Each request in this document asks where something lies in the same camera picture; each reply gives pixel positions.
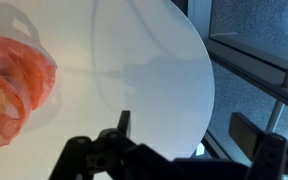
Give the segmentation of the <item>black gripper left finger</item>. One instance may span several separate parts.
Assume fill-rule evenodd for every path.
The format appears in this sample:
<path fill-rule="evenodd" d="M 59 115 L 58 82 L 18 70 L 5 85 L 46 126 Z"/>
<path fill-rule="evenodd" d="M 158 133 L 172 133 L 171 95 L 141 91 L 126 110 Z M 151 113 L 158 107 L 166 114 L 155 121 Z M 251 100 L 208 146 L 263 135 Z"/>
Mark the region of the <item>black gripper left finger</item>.
<path fill-rule="evenodd" d="M 101 172 L 122 180 L 125 175 L 118 149 L 128 141 L 130 117 L 131 112 L 123 110 L 117 127 L 102 130 L 96 140 L 87 136 L 69 139 L 48 180 L 93 180 Z"/>

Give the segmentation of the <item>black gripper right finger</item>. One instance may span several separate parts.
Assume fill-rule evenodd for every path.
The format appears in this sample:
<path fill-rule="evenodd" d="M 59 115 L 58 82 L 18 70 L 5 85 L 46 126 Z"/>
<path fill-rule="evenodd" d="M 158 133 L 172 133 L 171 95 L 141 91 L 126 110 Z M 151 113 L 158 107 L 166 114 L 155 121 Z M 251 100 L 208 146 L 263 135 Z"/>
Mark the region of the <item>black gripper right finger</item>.
<path fill-rule="evenodd" d="M 264 132 L 242 113 L 233 112 L 229 135 L 252 162 L 245 180 L 281 180 L 288 175 L 288 140 Z"/>

